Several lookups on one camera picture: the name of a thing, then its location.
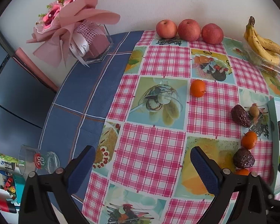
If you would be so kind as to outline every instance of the white ribbon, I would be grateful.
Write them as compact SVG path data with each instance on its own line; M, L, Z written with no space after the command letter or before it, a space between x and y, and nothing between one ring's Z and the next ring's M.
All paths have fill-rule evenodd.
M81 34L77 32L72 34L72 40L69 43L69 49L83 65L89 67L89 65L87 65L87 63L82 58L82 56L86 55L86 53L89 51L89 45Z

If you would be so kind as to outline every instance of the pink mesh netting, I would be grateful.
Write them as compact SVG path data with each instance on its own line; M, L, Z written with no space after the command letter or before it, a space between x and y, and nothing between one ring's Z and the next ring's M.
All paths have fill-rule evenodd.
M96 23L92 23L86 19L74 31L81 34L89 45L91 45L96 35L105 35Z

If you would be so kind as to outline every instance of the bunch of bananas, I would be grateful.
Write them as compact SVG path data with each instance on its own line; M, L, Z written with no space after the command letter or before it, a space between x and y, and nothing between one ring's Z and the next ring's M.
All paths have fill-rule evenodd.
M246 25L244 38L250 47L262 58L277 66L280 64L280 45L270 39L261 37L254 29L255 19L251 16Z

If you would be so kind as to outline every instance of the clear plastic tray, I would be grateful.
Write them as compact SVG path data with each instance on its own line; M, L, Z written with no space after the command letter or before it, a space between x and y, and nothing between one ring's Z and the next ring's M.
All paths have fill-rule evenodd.
M243 38L243 49L249 59L249 62L253 65L256 65L263 71L271 73L273 76L277 76L277 73L280 74L280 64L278 66L272 65L269 61L259 56L248 44L248 42Z

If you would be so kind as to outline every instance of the glass cup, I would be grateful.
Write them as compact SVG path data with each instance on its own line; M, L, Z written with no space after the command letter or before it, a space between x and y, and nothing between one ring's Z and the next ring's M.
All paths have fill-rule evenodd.
M19 169L24 177L32 171L37 172L38 175L54 173L59 167L60 163L56 153L21 145Z

